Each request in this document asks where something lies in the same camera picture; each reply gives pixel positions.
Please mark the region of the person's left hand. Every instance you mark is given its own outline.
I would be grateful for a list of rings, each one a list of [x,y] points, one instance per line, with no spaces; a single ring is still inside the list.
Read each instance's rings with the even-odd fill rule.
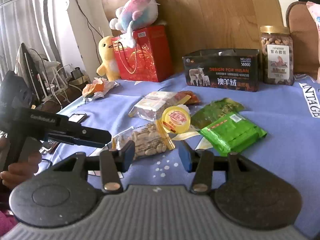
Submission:
[[[9,165],[7,171],[1,172],[2,184],[11,190],[14,189],[38,172],[41,161],[42,155],[36,151],[29,154],[27,161]]]

